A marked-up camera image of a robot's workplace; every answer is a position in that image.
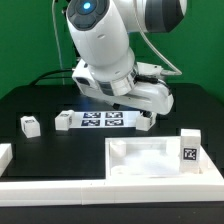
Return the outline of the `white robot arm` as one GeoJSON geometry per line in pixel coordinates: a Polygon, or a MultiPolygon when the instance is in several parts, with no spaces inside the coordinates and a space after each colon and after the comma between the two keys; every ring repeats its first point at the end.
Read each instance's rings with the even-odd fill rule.
{"type": "Polygon", "coordinates": [[[112,105],[169,113],[173,96],[163,78],[180,71],[137,62],[128,34],[169,32],[186,9],[187,0],[71,0],[66,19],[81,56],[72,75],[80,91],[112,105]]]}

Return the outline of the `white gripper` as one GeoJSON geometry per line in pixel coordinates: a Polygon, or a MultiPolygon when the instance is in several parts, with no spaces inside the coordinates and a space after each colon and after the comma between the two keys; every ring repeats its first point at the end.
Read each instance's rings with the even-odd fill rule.
{"type": "Polygon", "coordinates": [[[108,89],[103,92],[97,81],[81,60],[72,74],[82,94],[103,100],[109,104],[124,105],[142,111],[166,115],[170,112],[174,98],[170,87],[163,80],[164,69],[161,66],[138,62],[134,69],[135,86],[124,95],[113,95],[108,89]]]}

